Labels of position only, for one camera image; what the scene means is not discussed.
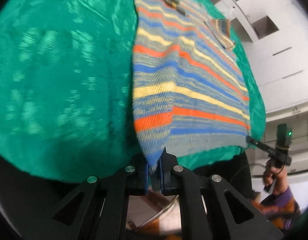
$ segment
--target orange stripe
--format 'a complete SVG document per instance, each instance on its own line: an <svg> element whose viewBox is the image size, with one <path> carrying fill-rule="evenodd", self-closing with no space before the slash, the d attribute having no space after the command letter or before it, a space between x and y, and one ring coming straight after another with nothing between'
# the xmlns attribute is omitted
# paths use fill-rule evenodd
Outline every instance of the orange stripe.
<svg viewBox="0 0 308 240"><path fill-rule="evenodd" d="M249 125L246 125L244 122L233 119L233 118L229 118L229 117L218 115L218 114L210 114L210 113L199 111L199 110L176 107L176 106L173 107L172 115L186 115L186 116L200 117L200 118L216 120L220 122L241 125L243 127L246 127L247 129L251 128Z"/></svg>
<svg viewBox="0 0 308 240"><path fill-rule="evenodd" d="M152 129L162 125L171 123L172 115L171 112L153 114L147 117L143 117L134 121L134 128L136 132L143 130Z"/></svg>
<svg viewBox="0 0 308 240"><path fill-rule="evenodd" d="M205 41L205 43L214 50L214 52L216 52L223 60L227 61L227 63L236 72L240 73L240 70L233 64L233 62L231 62L227 57L225 57L224 54L222 54L220 52L220 50L217 49L212 43L209 43L208 41L206 41L205 37L198 31L197 28L195 28L195 27L183 27L182 25L180 25L178 23L167 21L162 14L160 14L158 12L149 12L143 7L138 7L138 8L136 8L136 10L141 11L142 13L144 13L148 17L153 17L153 18L157 17L157 18L162 19L162 21L165 25L176 27L176 28L178 28L179 30L182 30L182 31L194 31L199 38L203 39Z"/></svg>
<svg viewBox="0 0 308 240"><path fill-rule="evenodd" d="M143 45L135 45L134 48L133 48L134 53L148 54L152 57L165 57L167 54L169 54L172 51L179 52L180 57L185 58L189 62L189 64L204 69L206 72L210 73L213 77L215 77L216 79L221 81L224 85L228 86L229 88L232 88L238 94L242 95L241 92L235 86L233 86L232 84L227 82L225 79L223 79L221 76L219 76L218 74L213 72L208 66L193 60L191 58L190 54L185 52L185 51L182 51L181 47L177 44L173 44L166 51L163 51L163 52L159 52L159 51L155 51L153 49L146 48Z"/></svg>

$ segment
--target triangular cutout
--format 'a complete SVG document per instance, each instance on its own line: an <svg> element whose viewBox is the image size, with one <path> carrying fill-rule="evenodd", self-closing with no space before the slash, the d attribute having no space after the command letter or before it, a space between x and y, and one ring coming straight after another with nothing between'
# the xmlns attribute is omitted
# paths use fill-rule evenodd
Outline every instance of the triangular cutout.
<svg viewBox="0 0 308 240"><path fill-rule="evenodd" d="M70 226L75 219L78 208L81 205L81 202L84 198L84 193L80 192L77 194L64 208L59 210L54 216L53 219Z"/></svg>
<svg viewBox="0 0 308 240"><path fill-rule="evenodd" d="M254 218L254 214L247 209L231 192L225 191L224 196L230 207L235 223L241 224Z"/></svg>

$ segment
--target black pants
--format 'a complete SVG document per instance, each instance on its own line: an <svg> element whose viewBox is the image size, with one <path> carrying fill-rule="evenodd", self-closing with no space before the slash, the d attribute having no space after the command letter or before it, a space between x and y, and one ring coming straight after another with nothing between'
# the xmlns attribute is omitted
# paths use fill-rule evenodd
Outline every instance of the black pants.
<svg viewBox="0 0 308 240"><path fill-rule="evenodd" d="M252 199L254 196L252 190L252 181L248 159L245 152L234 156L228 161L216 162L212 165L202 166L194 170L194 173L200 176L209 177L212 174L219 174L228 182L234 174L245 166L233 179L231 185L240 192L245 198Z"/></svg>

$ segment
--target person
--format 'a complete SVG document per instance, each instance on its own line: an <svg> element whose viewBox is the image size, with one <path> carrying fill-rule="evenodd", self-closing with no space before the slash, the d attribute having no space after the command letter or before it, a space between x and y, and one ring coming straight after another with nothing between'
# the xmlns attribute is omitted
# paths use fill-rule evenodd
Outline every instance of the person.
<svg viewBox="0 0 308 240"><path fill-rule="evenodd" d="M245 152L234 156L231 160L220 161L197 168L194 170L194 173L205 177L209 177L212 174L221 175L240 194L250 200L284 235L289 232L301 216L299 205L295 201L289 187L286 168L281 170L270 167L269 161L262 176L263 183L265 186L271 185L273 183L273 175L276 175L277 181L272 194L261 203L256 200L258 194L252 189L251 173Z"/></svg>

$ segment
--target metal screw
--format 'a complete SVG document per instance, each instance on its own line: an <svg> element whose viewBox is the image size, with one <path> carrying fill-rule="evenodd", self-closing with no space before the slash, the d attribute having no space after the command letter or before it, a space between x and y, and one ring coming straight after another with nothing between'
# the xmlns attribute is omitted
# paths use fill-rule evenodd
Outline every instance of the metal screw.
<svg viewBox="0 0 308 240"><path fill-rule="evenodd" d="M97 182L97 177L95 177L95 176L89 176L89 177L87 178L87 182L88 182L88 183L95 183L95 182Z"/></svg>
<svg viewBox="0 0 308 240"><path fill-rule="evenodd" d="M127 166L126 168L125 168L125 171L126 172L133 172L133 171L135 171L135 167L134 166Z"/></svg>
<svg viewBox="0 0 308 240"><path fill-rule="evenodd" d="M222 180L222 177L220 175L215 174L212 176L212 180L215 182L220 182Z"/></svg>
<svg viewBox="0 0 308 240"><path fill-rule="evenodd" d="M173 170L177 171L177 172L181 172L183 170L183 167L181 165L176 165L173 167Z"/></svg>

